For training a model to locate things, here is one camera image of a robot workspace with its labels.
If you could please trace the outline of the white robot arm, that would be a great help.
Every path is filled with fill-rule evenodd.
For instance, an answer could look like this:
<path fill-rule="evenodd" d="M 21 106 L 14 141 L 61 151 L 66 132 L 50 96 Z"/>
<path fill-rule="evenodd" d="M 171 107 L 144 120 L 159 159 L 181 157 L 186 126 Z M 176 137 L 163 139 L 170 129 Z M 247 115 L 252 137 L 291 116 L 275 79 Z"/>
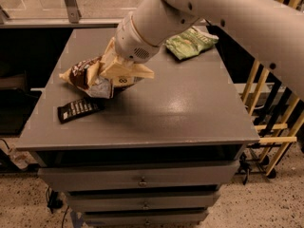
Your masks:
<path fill-rule="evenodd" d="M 304 100 L 304 13 L 275 0 L 143 0 L 118 25 L 111 52 L 145 63 L 200 19 L 221 27 Z"/>

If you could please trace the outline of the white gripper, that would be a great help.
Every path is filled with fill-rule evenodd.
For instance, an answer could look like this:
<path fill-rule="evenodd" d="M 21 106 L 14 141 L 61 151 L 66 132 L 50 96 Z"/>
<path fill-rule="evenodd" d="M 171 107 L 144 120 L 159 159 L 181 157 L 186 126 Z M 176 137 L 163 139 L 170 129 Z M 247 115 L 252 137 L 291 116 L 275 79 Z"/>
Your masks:
<path fill-rule="evenodd" d="M 132 61 L 145 63 L 160 50 L 159 46 L 151 46 L 144 41 L 134 26 L 132 15 L 129 12 L 117 26 L 114 38 L 110 39 L 104 51 L 100 61 L 100 76 L 104 78 L 124 76 L 130 72 Z"/>

